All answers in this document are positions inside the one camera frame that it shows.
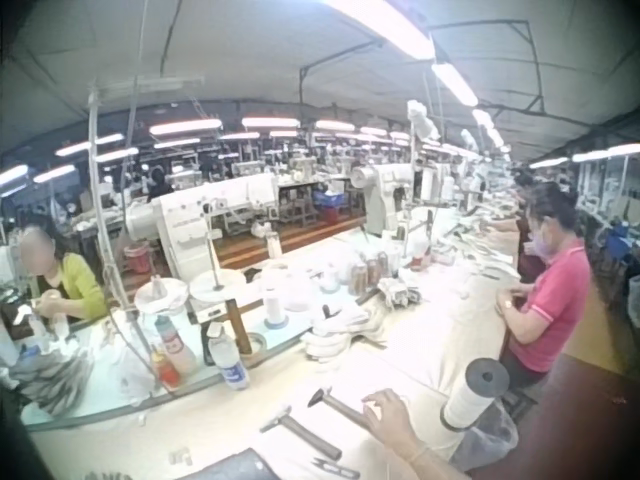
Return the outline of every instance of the plastic bag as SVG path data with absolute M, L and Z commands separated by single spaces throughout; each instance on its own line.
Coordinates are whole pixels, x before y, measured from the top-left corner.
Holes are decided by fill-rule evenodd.
M 480 416 L 478 422 L 465 433 L 451 464 L 462 472 L 483 467 L 507 456 L 518 445 L 518 429 L 496 400 Z
M 640 328 L 640 275 L 629 280 L 629 297 L 627 298 L 627 313 L 631 323 Z

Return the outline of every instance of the hand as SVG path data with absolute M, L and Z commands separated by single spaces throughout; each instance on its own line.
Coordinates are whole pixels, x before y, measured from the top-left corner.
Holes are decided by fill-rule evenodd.
M 509 290 L 499 290 L 496 295 L 496 308 L 500 315 L 504 316 L 504 311 L 507 308 L 507 302 L 513 301 L 513 295 Z
M 538 253 L 536 252 L 536 249 L 533 248 L 533 242 L 525 242 L 524 243 L 524 253 L 525 255 L 532 255 L 537 257 Z
M 383 444 L 405 460 L 422 449 L 422 442 L 411 426 L 409 411 L 402 399 L 390 389 L 382 390 L 362 399 L 380 408 L 380 419 L 371 407 L 364 405 L 364 416 L 369 430 Z

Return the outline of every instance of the metal hammer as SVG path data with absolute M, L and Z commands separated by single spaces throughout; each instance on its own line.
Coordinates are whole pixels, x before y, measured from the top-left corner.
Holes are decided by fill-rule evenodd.
M 345 405 L 343 402 L 341 402 L 337 398 L 332 397 L 331 389 L 325 390 L 321 388 L 320 390 L 318 390 L 316 393 L 313 394 L 313 397 L 311 397 L 311 400 L 309 400 L 308 406 L 313 407 L 314 405 L 320 402 L 326 403 L 331 408 L 333 408 L 336 412 L 341 413 L 342 415 L 347 417 L 349 420 L 351 420 L 353 423 L 355 423 L 359 427 L 362 427 L 365 430 L 369 431 L 369 426 L 367 424 L 367 420 L 365 419 L 364 415 L 354 410 L 350 406 Z
M 307 430 L 305 427 L 300 425 L 297 420 L 290 416 L 291 414 L 291 406 L 286 407 L 282 410 L 276 418 L 267 423 L 264 427 L 260 429 L 261 433 L 264 433 L 268 430 L 271 430 L 273 427 L 277 427 L 278 425 L 282 425 L 287 428 L 291 432 L 295 433 L 302 440 L 307 442 L 317 451 L 322 453 L 327 458 L 330 458 L 334 462 L 337 462 L 342 457 L 342 450 L 334 447 L 326 440 L 323 440 L 315 433 L 310 430 Z

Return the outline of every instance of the workbench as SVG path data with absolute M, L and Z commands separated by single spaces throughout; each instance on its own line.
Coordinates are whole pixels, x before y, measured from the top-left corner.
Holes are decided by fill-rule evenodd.
M 414 214 L 416 222 L 426 218 L 424 210 Z M 457 218 L 452 210 L 440 210 L 433 238 L 449 231 Z M 516 235 L 492 234 L 489 240 L 502 253 L 515 255 Z M 345 246 L 361 247 L 369 242 L 375 244 L 380 239 L 365 238 L 356 229 L 289 252 L 284 259 L 295 263 L 326 262 L 339 255 L 336 252 L 342 252 Z M 32 438 L 55 476 L 65 479 L 80 478 L 90 471 L 119 471 L 135 480 L 180 478 L 252 447 L 283 480 L 335 480 L 337 477 L 311 466 L 311 458 L 319 455 L 289 431 L 277 427 L 265 434 L 258 433 L 283 405 L 289 404 L 293 406 L 294 418 L 343 450 L 340 463 L 359 470 L 361 478 L 414 478 L 368 432 L 323 404 L 309 409 L 306 403 L 320 386 L 333 386 L 337 398 L 361 409 L 360 399 L 364 395 L 393 388 L 408 402 L 419 436 L 449 459 L 462 434 L 441 425 L 440 409 L 455 379 L 471 360 L 499 358 L 506 329 L 494 308 L 495 292 L 512 283 L 514 280 L 507 276 L 492 280 L 470 275 L 464 262 L 452 267 L 432 265 L 420 275 L 425 301 L 409 309 L 394 310 L 385 317 L 387 348 L 355 342 L 340 364 L 332 364 L 329 369 L 308 360 L 297 342 L 300 333 L 309 328 L 309 318 L 290 319 L 291 328 L 284 329 L 288 330 L 286 333 L 265 331 L 264 307 L 259 307 L 243 315 L 247 330 L 264 333 L 269 348 L 277 348 L 277 342 L 289 342 L 291 346 L 250 370 L 248 390 L 235 392 L 211 381 L 212 378 L 208 378 L 208 384 L 202 383 L 207 379 L 199 378 L 189 383 L 193 393 L 159 402 L 153 409 L 133 409 L 135 413 L 74 429 L 64 429 L 61 422 L 58 428 L 33 432 Z M 364 307 L 384 308 L 382 303 L 376 297 Z M 185 328 L 188 327 L 180 326 L 181 335 L 185 343 L 193 345 L 193 338 Z M 97 378 L 93 388 L 96 383 L 104 388 L 108 383 L 104 372 L 94 375 Z M 83 402 L 88 398 L 96 400 L 101 393 L 104 390 L 87 392 Z M 171 465 L 170 454 L 185 448 L 192 465 Z

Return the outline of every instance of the label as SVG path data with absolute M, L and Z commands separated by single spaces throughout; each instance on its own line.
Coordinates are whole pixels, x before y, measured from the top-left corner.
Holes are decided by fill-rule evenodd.
M 229 383 L 240 383 L 247 378 L 244 366 L 240 362 L 233 367 L 221 368 L 220 371 L 224 379 Z

